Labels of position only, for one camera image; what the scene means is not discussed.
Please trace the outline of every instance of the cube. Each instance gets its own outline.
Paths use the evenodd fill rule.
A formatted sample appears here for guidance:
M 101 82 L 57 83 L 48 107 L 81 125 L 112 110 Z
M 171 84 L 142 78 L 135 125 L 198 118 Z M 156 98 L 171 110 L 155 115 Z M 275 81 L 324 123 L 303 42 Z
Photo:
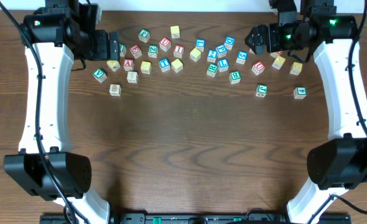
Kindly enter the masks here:
M 201 52 L 204 51 L 204 47 L 206 46 L 206 41 L 203 39 L 196 40 L 196 48 L 199 49 Z
M 208 52 L 207 62 L 215 63 L 215 60 L 216 60 L 216 51 L 215 50 L 210 50 Z
M 141 29 L 138 33 L 139 40 L 147 43 L 151 38 L 151 33 L 146 29 Z
M 176 73 L 179 73 L 182 69 L 184 69 L 183 63 L 179 59 L 175 59 L 173 62 L 171 62 L 172 70 Z
M 286 61 L 286 59 L 284 57 L 277 56 L 275 61 L 272 64 L 272 67 L 280 70 L 285 61 Z
M 283 51 L 279 51 L 279 52 L 272 52 L 271 56 L 276 58 L 277 56 L 280 56 L 283 53 Z
M 115 61 L 115 60 L 109 60 L 106 62 L 109 66 L 109 68 L 112 70 L 112 71 L 117 71 L 117 69 L 120 68 L 120 63 L 118 61 Z
M 125 57 L 127 53 L 127 48 L 124 44 L 120 43 L 120 57 Z
M 157 53 L 159 53 L 157 45 L 149 45 L 149 49 L 147 50 L 147 56 L 157 58 Z
M 138 82 L 138 73 L 137 72 L 128 72 L 127 81 L 129 83 L 137 83 Z
M 222 59 L 218 61 L 218 69 L 220 72 L 228 71 L 229 69 L 229 62 L 228 59 Z
M 238 54 L 238 58 L 236 59 L 236 63 L 240 63 L 244 65 L 244 63 L 246 63 L 247 56 L 248 56 L 247 52 L 240 50 Z
M 208 69 L 207 69 L 207 75 L 211 76 L 211 77 L 215 77 L 216 75 L 216 70 L 218 69 L 218 66 L 216 66 L 216 64 L 213 64 L 211 63 L 209 66 L 208 66 Z
M 95 71 L 93 75 L 96 78 L 96 80 L 100 83 L 103 83 L 103 81 L 105 81 L 107 78 L 106 73 L 100 68 L 97 69 L 97 71 Z
M 291 68 L 290 68 L 290 74 L 293 74 L 293 75 L 300 75 L 301 71 L 302 71 L 302 64 L 301 64 L 301 63 L 294 62 L 294 63 L 291 65 Z
M 109 93 L 112 96 L 121 96 L 121 86 L 120 85 L 110 85 Z
M 124 59 L 123 67 L 125 71 L 133 71 L 134 70 L 134 60 L 133 59 Z
M 168 51 L 171 47 L 171 40 L 167 39 L 166 37 L 164 37 L 161 41 L 160 41 L 160 48 L 163 51 Z
M 307 89 L 305 87 L 297 87 L 294 90 L 294 99 L 304 99 L 307 96 Z
M 142 56 L 142 51 L 139 48 L 138 45 L 134 45 L 132 46 L 129 51 L 132 53 L 132 56 L 134 56 L 135 59 L 139 58 L 140 56 Z
M 141 72 L 145 74 L 150 74 L 152 70 L 152 64 L 150 62 L 143 61 L 141 63 Z
M 170 62 L 168 59 L 163 59 L 159 62 L 160 68 L 162 72 L 166 72 L 170 70 Z
M 256 96 L 258 97 L 265 97 L 266 93 L 268 93 L 268 86 L 266 85 L 258 85 Z
M 179 26 L 172 26 L 171 27 L 171 38 L 179 38 L 180 32 L 179 32 Z
M 216 56 L 218 58 L 222 58 L 226 56 L 226 53 L 228 52 L 228 49 L 224 45 L 219 45 L 216 47 Z
M 190 52 L 190 59 L 192 59 L 195 62 L 197 62 L 201 57 L 202 57 L 202 52 L 199 51 L 197 48 L 194 48 Z
M 185 50 L 185 47 L 176 45 L 174 48 L 174 57 L 182 58 L 182 56 L 184 55 L 184 50 Z
M 265 65 L 260 61 L 253 65 L 253 68 L 251 69 L 254 74 L 259 75 L 265 70 Z
M 230 37 L 230 36 L 226 37 L 226 39 L 225 39 L 225 43 L 223 43 L 223 45 L 224 45 L 224 46 L 226 47 L 226 49 L 228 49 L 228 50 L 232 50 L 232 48 L 233 48 L 233 44 L 235 44 L 235 38 Z
M 241 75 L 239 71 L 231 72 L 229 74 L 229 81 L 231 84 L 239 83 L 241 80 Z

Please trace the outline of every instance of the wooden tabletop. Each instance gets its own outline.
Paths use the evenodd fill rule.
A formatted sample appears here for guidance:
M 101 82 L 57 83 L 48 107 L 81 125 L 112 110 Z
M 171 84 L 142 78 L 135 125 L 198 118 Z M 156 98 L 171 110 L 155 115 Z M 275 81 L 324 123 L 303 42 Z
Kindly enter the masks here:
M 19 22 L 30 13 L 12 12 Z M 92 184 L 103 198 L 115 207 L 149 213 L 239 213 L 254 207 L 279 210 L 298 193 L 308 177 L 308 152 L 327 141 L 327 106 L 317 67 L 312 59 L 298 77 L 290 75 L 293 60 L 286 52 L 280 70 L 271 67 L 274 59 L 268 54 L 250 54 L 244 65 L 235 63 L 239 50 L 248 51 L 244 38 L 251 28 L 276 21 L 273 14 L 256 13 L 103 12 L 98 29 L 118 30 L 127 47 L 139 44 L 144 52 L 135 60 L 138 84 L 128 83 L 122 68 L 113 73 L 106 62 L 87 62 L 86 70 L 71 74 L 73 152 L 90 158 Z M 181 38 L 172 46 L 185 47 L 184 66 L 179 73 L 161 73 L 158 60 L 172 61 L 173 49 L 160 50 L 157 59 L 146 51 L 170 37 L 173 25 L 180 26 Z M 147 44 L 138 39 L 142 28 L 151 32 Z M 242 74 L 235 85 L 228 72 L 206 76 L 207 53 L 198 62 L 189 59 L 197 38 L 206 40 L 208 52 L 227 35 L 236 38 L 226 56 L 229 71 Z M 360 57 L 367 92 L 367 23 Z M 140 72 L 143 60 L 152 62 L 151 75 Z M 258 60 L 267 67 L 260 76 L 251 71 Z M 103 83 L 92 76 L 97 68 L 107 71 Z M 255 97 L 259 83 L 269 87 L 265 98 Z M 122 97 L 109 95 L 110 84 L 122 86 Z M 308 89 L 304 100 L 294 100 L 297 86 Z M 30 197 L 4 172 L 4 155 L 17 153 L 26 99 L 24 46 L 0 12 L 0 223 L 38 223 L 41 214 L 62 212 L 52 202 Z M 345 198 L 367 209 L 367 184 Z M 341 202 L 329 210 L 367 223 L 367 216 Z

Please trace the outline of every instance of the wooden table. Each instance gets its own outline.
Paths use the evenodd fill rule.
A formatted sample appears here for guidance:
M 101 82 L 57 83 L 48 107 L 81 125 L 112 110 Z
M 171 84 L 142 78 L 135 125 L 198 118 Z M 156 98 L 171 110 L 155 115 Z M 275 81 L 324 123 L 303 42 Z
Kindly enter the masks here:
M 22 21 L 29 11 L 14 11 Z M 128 47 L 139 44 L 144 55 L 135 60 L 139 83 L 128 84 L 122 68 L 113 73 L 105 62 L 87 62 L 85 71 L 72 72 L 69 88 L 69 129 L 73 152 L 91 160 L 95 189 L 115 207 L 149 213 L 245 212 L 254 207 L 278 210 L 292 199 L 307 179 L 308 152 L 327 141 L 328 115 L 322 81 L 313 62 L 297 77 L 286 56 L 282 69 L 271 67 L 268 54 L 250 54 L 245 65 L 235 63 L 244 38 L 258 24 L 275 22 L 273 14 L 104 12 L 98 29 L 118 30 Z M 146 54 L 149 44 L 170 36 L 179 25 L 185 47 L 184 68 L 161 73 L 158 60 L 174 59 L 173 50 Z M 151 32 L 144 44 L 142 28 Z M 228 72 L 206 76 L 207 54 L 189 59 L 195 39 L 207 41 L 206 52 L 236 37 L 228 52 L 230 71 L 242 79 L 231 85 Z M 361 66 L 367 91 L 367 23 L 361 40 Z M 152 62 L 151 75 L 140 72 L 142 60 Z M 267 66 L 256 77 L 251 66 Z M 97 68 L 108 72 L 98 83 Z M 120 84 L 122 97 L 109 95 Z M 265 98 L 255 97 L 258 83 L 268 85 Z M 294 100 L 297 86 L 308 88 L 304 100 Z M 24 47 L 7 17 L 0 12 L 0 223 L 38 223 L 43 213 L 62 208 L 30 197 L 5 172 L 6 154 L 16 154 L 22 136 L 27 98 Z M 367 184 L 345 195 L 367 209 Z M 353 223 L 367 223 L 341 202 L 332 212 L 349 212 Z

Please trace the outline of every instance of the white backdrop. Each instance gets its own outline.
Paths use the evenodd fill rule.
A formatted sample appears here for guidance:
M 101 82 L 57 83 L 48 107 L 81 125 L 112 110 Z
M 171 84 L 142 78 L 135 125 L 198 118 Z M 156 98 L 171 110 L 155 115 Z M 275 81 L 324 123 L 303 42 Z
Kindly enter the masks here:
M 2 0 L 8 9 L 37 9 L 44 0 Z M 268 0 L 91 0 L 102 10 L 196 11 L 196 12 L 270 12 Z M 300 0 L 295 0 L 300 8 Z M 335 0 L 338 12 L 361 13 L 364 0 Z

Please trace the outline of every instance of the wooden cube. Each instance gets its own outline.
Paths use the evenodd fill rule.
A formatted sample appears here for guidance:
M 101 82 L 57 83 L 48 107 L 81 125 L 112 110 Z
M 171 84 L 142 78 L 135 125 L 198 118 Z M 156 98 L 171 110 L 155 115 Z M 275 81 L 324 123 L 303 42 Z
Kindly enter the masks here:
M 112 96 L 121 96 L 121 86 L 120 85 L 110 85 L 109 93 Z
M 265 70 L 265 65 L 260 61 L 253 65 L 253 68 L 251 69 L 254 74 L 259 75 Z
M 195 62 L 197 62 L 201 57 L 202 57 L 202 52 L 199 51 L 197 48 L 194 48 L 190 52 L 190 59 L 192 59 Z
M 276 58 L 277 56 L 280 56 L 283 53 L 283 51 L 279 51 L 279 52 L 272 52 L 271 56 Z
M 211 63 L 208 66 L 207 75 L 209 75 L 211 77 L 215 77 L 217 69 L 218 69 L 218 66 L 216 66 L 216 64 Z
M 180 31 L 179 26 L 172 26 L 171 27 L 171 38 L 179 38 L 180 37 Z
M 171 40 L 167 39 L 166 37 L 164 37 L 161 41 L 160 41 L 160 48 L 163 51 L 168 51 L 171 47 Z
M 139 31 L 138 37 L 140 41 L 147 43 L 151 38 L 151 33 L 148 30 L 141 29 L 141 31 Z
M 125 57 L 127 53 L 127 48 L 124 44 L 120 43 L 120 57 Z
M 184 55 L 184 50 L 184 47 L 176 45 L 174 48 L 174 57 L 182 58 L 182 56 Z
M 161 68 L 161 71 L 162 72 L 166 72 L 168 70 L 170 70 L 170 62 L 168 59 L 162 59 L 160 62 L 159 62 L 159 65 L 160 65 L 160 68 Z
M 304 99 L 307 96 L 307 89 L 305 87 L 297 87 L 294 90 L 294 99 Z
M 293 75 L 300 75 L 301 71 L 302 71 L 302 64 L 301 64 L 301 63 L 294 62 L 294 63 L 291 65 L 291 68 L 290 68 L 290 74 L 293 74 Z
M 159 53 L 157 45 L 149 45 L 149 49 L 147 50 L 147 56 L 157 58 L 157 53 Z
M 106 62 L 109 66 L 109 68 L 112 70 L 112 71 L 117 71 L 117 69 L 120 68 L 120 63 L 118 61 L 115 61 L 115 60 L 109 60 Z
M 134 60 L 132 59 L 124 59 L 123 67 L 125 71 L 133 71 L 134 70 Z
M 93 75 L 96 78 L 96 80 L 100 83 L 103 83 L 103 81 L 105 81 L 107 78 L 106 73 L 100 68 L 97 69 L 97 71 L 95 71 Z
M 132 46 L 129 51 L 132 53 L 132 56 L 134 56 L 135 59 L 139 58 L 140 56 L 142 56 L 142 51 L 139 48 L 138 45 L 134 45 Z
M 256 96 L 265 97 L 266 93 L 268 93 L 268 86 L 258 85 L 257 90 L 256 90 Z
M 197 39 L 196 40 L 196 48 L 199 49 L 201 52 L 204 51 L 204 48 L 206 46 L 206 41 L 203 39 Z
M 231 72 L 229 74 L 229 81 L 231 84 L 239 83 L 241 80 L 241 75 L 239 71 Z
M 240 63 L 244 65 L 244 63 L 246 63 L 247 56 L 248 56 L 247 52 L 240 50 L 238 54 L 238 58 L 236 59 L 236 63 Z
M 223 45 L 226 47 L 226 49 L 232 50 L 234 44 L 235 44 L 235 38 L 228 36 L 226 37 L 225 43 Z
M 129 83 L 137 83 L 138 82 L 138 73 L 137 72 L 128 72 L 127 81 Z
M 228 69 L 229 69 L 228 59 L 224 58 L 224 59 L 218 61 L 218 70 L 220 72 L 228 71 Z
M 280 70 L 285 61 L 286 59 L 284 57 L 277 56 L 275 61 L 272 64 L 272 67 Z
M 210 50 L 208 52 L 207 62 L 215 63 L 215 60 L 216 60 L 216 51 L 215 50 Z
M 225 57 L 227 52 L 228 52 L 228 49 L 226 49 L 224 45 L 219 45 L 216 47 L 216 56 L 218 58 Z
M 172 70 L 176 73 L 179 73 L 182 69 L 184 69 L 183 63 L 179 59 L 175 59 L 173 62 L 171 62 Z
M 150 74 L 152 70 L 152 64 L 150 62 L 143 61 L 141 63 L 141 72 L 145 74 Z

